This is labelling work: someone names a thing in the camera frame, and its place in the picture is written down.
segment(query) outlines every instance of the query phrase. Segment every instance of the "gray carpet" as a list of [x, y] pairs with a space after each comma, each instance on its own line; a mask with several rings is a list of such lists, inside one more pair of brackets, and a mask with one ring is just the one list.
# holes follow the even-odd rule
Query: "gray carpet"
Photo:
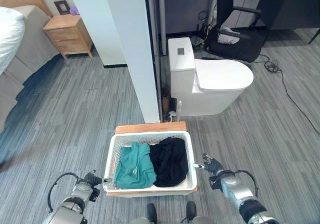
[[[261, 53], [279, 61], [289, 93], [320, 128], [320, 39], [307, 44], [314, 32], [273, 32]], [[127, 68], [103, 69], [93, 54], [94, 59], [57, 58], [27, 80], [0, 135], [0, 223], [41, 223], [57, 176], [91, 169], [102, 176], [115, 127], [143, 123]], [[161, 63], [167, 84], [166, 57]], [[280, 75], [267, 73], [262, 64], [254, 64], [253, 73], [253, 84], [222, 114], [183, 118], [195, 159], [201, 162], [202, 152], [209, 152], [226, 168], [252, 172], [259, 199], [282, 223], [318, 224], [320, 137], [286, 97]], [[85, 216], [90, 224], [127, 224], [154, 203], [160, 223], [174, 224], [192, 200], [199, 215], [217, 224], [244, 223], [222, 193], [210, 190], [208, 176], [199, 171], [198, 192], [186, 197], [123, 199], [102, 191]], [[246, 176], [241, 179], [252, 187]], [[66, 177], [56, 186], [54, 207], [73, 184]]]

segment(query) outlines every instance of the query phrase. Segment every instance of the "flush button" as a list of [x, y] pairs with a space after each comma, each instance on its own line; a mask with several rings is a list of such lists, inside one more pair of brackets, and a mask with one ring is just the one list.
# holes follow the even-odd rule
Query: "flush button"
[[185, 49], [184, 48], [178, 48], [178, 55], [184, 55], [185, 54]]

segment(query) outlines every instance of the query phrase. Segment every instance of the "toilet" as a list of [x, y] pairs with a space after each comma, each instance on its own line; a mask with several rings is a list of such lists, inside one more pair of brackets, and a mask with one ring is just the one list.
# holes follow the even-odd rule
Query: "toilet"
[[188, 37], [168, 40], [171, 96], [182, 102], [180, 116], [215, 115], [228, 108], [253, 82], [244, 64], [195, 59]]

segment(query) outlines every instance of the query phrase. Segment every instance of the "toilet tank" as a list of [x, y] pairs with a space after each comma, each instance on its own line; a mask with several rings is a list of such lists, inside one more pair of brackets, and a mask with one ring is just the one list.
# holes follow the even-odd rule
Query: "toilet tank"
[[171, 74], [171, 96], [192, 93], [195, 74], [195, 57], [188, 37], [168, 40]]

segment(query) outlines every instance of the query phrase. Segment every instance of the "desk leg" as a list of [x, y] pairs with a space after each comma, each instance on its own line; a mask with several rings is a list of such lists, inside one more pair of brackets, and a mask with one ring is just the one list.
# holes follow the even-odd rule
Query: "desk leg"
[[159, 9], [160, 9], [160, 29], [161, 29], [161, 47], [162, 47], [162, 55], [167, 54], [167, 41], [166, 41], [166, 8], [165, 8], [165, 0], [159, 0]]
[[310, 42], [308, 44], [311, 44], [312, 41], [314, 41], [314, 39], [320, 34], [320, 29], [318, 29], [318, 31], [315, 33], [315, 35], [312, 37], [312, 39], [310, 40]]
[[217, 0], [211, 0], [209, 12], [208, 12], [208, 13], [209, 13], [208, 16], [209, 16], [210, 18], [207, 19], [207, 22], [206, 22], [207, 25], [211, 24], [211, 22], [212, 22], [212, 20], [213, 20], [212, 17], [213, 17], [213, 15], [214, 15], [214, 11], [215, 11], [214, 9], [215, 9], [215, 5], [216, 5], [216, 1], [217, 1]]

